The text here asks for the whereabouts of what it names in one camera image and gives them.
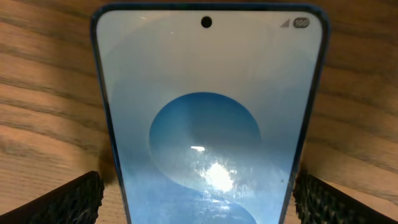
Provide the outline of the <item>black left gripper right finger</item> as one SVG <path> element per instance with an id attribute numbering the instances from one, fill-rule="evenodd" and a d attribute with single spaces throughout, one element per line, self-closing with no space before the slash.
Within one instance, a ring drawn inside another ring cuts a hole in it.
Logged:
<path id="1" fill-rule="evenodd" d="M 293 196 L 301 224 L 397 224 L 306 170 L 298 173 Z"/>

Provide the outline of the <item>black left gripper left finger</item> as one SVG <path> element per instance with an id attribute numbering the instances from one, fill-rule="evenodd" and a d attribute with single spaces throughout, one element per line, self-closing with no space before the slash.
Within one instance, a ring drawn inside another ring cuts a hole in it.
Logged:
<path id="1" fill-rule="evenodd" d="M 103 194 L 99 172 L 90 171 L 1 215 L 1 224 L 94 224 Z"/>

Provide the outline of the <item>blue Galaxy smartphone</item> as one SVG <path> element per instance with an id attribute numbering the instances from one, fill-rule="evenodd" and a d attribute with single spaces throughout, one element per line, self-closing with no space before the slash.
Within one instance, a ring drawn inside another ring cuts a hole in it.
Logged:
<path id="1" fill-rule="evenodd" d="M 129 223 L 282 223 L 325 51 L 311 4 L 117 2 L 91 17 Z"/>

